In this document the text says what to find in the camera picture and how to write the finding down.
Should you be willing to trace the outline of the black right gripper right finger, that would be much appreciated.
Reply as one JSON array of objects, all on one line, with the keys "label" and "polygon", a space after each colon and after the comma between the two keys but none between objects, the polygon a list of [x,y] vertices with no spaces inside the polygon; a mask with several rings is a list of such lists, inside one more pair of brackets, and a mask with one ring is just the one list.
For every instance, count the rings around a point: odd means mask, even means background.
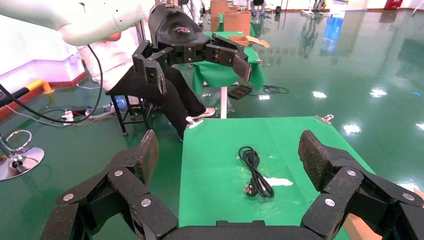
[{"label": "black right gripper right finger", "polygon": [[349,152],[322,144],[305,130],[298,155],[318,197],[300,225],[332,240],[352,214],[385,240],[424,237],[424,200],[418,194],[366,170]]}]

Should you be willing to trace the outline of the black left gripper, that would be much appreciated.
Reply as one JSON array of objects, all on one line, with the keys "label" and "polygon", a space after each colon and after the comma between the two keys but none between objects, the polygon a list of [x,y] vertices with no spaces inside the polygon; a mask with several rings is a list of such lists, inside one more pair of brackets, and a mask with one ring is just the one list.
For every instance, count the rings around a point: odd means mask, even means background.
[{"label": "black left gripper", "polygon": [[215,33],[211,37],[177,6],[160,4],[148,17],[152,43],[142,41],[132,55],[134,71],[143,85],[156,86],[161,95],[167,92],[164,70],[170,65],[210,63],[232,68],[244,82],[249,82],[252,67],[245,47]]}]

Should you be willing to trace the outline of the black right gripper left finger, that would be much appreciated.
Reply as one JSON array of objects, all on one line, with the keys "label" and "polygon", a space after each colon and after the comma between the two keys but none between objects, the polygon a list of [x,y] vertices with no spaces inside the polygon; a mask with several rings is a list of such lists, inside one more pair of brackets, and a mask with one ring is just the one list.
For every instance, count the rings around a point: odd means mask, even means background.
[{"label": "black right gripper left finger", "polygon": [[120,215],[139,240],[163,240],[178,218],[149,188],[159,159],[157,136],[148,130],[135,147],[118,151],[98,174],[56,199],[43,240],[90,240]]}]

